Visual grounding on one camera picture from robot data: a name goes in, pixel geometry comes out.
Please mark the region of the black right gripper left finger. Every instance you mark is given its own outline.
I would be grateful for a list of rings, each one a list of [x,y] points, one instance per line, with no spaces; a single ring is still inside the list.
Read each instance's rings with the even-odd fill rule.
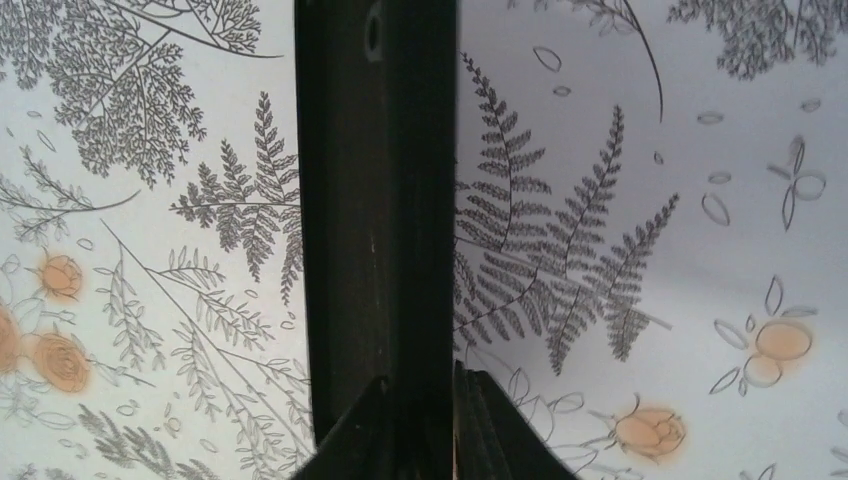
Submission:
[[[388,379],[377,376],[293,479],[365,479],[376,468],[378,446],[386,433],[388,408]]]

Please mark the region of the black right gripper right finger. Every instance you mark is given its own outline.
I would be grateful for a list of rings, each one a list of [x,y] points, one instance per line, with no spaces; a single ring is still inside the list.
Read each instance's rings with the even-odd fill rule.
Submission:
[[[486,371],[453,365],[455,477],[575,480]]]

